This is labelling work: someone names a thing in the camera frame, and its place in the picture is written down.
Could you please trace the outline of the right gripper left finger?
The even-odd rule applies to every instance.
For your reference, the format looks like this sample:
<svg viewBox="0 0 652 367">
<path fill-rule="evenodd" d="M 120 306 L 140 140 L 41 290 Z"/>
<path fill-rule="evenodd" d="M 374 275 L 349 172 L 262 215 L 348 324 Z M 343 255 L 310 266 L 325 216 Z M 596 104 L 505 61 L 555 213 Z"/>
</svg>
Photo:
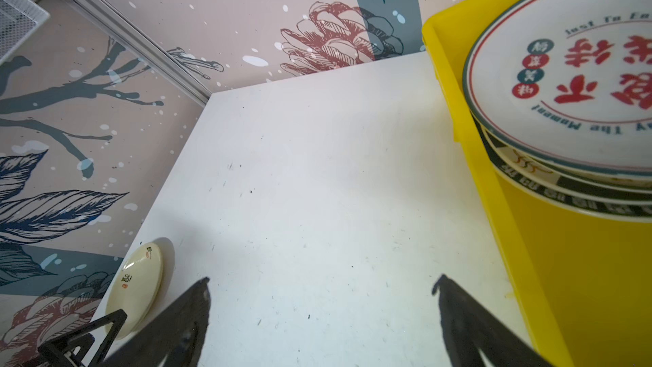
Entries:
<svg viewBox="0 0 652 367">
<path fill-rule="evenodd" d="M 203 278 L 194 283 L 102 365 L 197 366 L 209 324 L 209 281 Z"/>
</svg>

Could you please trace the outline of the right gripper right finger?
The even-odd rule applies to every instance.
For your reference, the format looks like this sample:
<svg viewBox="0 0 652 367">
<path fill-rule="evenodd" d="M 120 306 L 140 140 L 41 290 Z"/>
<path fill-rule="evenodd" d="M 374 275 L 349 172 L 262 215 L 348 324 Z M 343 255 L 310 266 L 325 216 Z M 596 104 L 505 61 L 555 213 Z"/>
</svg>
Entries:
<svg viewBox="0 0 652 367">
<path fill-rule="evenodd" d="M 436 281 L 441 330 L 451 365 L 494 366 L 552 365 L 516 336 L 466 290 L 446 275 Z"/>
</svg>

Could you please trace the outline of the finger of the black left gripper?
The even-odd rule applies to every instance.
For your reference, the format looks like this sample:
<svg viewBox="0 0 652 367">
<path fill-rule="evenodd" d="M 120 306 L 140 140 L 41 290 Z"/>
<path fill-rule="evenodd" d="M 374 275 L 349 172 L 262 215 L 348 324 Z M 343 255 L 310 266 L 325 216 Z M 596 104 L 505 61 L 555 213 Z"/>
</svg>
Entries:
<svg viewBox="0 0 652 367">
<path fill-rule="evenodd" d="M 93 354 L 89 364 L 89 366 L 98 366 L 105 360 L 126 320 L 126 312 L 119 309 L 79 329 L 45 342 L 37 349 L 38 354 L 35 358 L 20 364 L 20 366 L 83 366 L 83 359 L 96 342 L 93 333 L 100 328 L 109 326 L 109 332 Z"/>
</svg>

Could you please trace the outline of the cream yellow small plate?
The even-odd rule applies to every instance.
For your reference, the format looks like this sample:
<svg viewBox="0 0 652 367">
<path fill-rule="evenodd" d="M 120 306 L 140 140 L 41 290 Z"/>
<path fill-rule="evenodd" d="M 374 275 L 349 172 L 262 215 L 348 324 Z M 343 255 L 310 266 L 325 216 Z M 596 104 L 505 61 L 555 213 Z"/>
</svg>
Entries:
<svg viewBox="0 0 652 367">
<path fill-rule="evenodd" d="M 105 307 L 107 314 L 122 310 L 127 315 L 117 340 L 144 320 L 159 292 L 163 270 L 161 249 L 152 242 L 139 246 L 118 273 Z"/>
</svg>

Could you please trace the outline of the yellow plastic bin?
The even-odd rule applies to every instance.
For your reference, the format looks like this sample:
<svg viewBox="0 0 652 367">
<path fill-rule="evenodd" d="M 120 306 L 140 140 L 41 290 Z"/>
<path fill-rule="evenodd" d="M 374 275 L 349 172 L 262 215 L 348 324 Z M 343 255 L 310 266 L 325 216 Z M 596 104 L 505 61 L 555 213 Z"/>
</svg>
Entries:
<svg viewBox="0 0 652 367">
<path fill-rule="evenodd" d="M 550 205 L 492 166 L 462 90 L 466 56 L 517 0 L 465 0 L 423 38 L 533 345 L 556 366 L 651 363 L 651 227 Z"/>
</svg>

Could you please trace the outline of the white plate dark green rim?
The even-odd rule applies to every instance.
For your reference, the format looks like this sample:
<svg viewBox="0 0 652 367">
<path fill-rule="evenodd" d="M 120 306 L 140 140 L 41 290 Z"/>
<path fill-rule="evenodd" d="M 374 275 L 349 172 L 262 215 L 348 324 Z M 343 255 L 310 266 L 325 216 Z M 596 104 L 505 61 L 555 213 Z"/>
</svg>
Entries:
<svg viewBox="0 0 652 367">
<path fill-rule="evenodd" d="M 618 193 L 616 195 L 595 196 L 565 190 L 557 185 L 545 185 L 542 181 L 536 181 L 521 174 L 504 161 L 487 142 L 485 135 L 482 133 L 482 129 L 484 129 L 482 125 L 480 123 L 475 125 L 496 172 L 519 190 L 549 204 L 594 217 L 639 223 L 649 223 L 651 221 L 651 194 Z M 570 173 L 560 168 L 553 169 Z"/>
</svg>

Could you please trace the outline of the white plate red characters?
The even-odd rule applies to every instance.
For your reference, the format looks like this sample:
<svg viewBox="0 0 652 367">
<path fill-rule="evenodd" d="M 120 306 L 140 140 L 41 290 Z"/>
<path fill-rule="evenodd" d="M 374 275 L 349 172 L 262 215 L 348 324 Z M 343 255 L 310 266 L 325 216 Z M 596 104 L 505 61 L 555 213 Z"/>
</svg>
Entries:
<svg viewBox="0 0 652 367">
<path fill-rule="evenodd" d="M 505 144 L 557 167 L 651 174 L 651 0 L 520 0 L 478 37 L 465 100 Z"/>
</svg>

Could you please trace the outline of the white plate black flower outline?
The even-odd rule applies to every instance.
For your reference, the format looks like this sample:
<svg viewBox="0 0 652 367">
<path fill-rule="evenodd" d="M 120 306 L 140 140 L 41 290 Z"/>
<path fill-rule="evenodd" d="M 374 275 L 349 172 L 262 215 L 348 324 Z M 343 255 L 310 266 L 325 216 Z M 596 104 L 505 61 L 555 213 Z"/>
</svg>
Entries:
<svg viewBox="0 0 652 367">
<path fill-rule="evenodd" d="M 643 188 L 631 185 L 625 180 L 616 180 L 614 182 L 597 181 L 592 178 L 578 176 L 572 173 L 566 173 L 561 170 L 554 170 L 543 163 L 528 157 L 521 152 L 503 144 L 489 134 L 487 130 L 482 129 L 487 142 L 492 149 L 506 161 L 515 170 L 528 176 L 536 181 L 542 181 L 545 185 L 557 185 L 565 190 L 575 191 L 586 195 L 616 195 L 618 193 L 634 193 L 642 195 L 651 194 L 651 183 L 643 182 Z"/>
</svg>

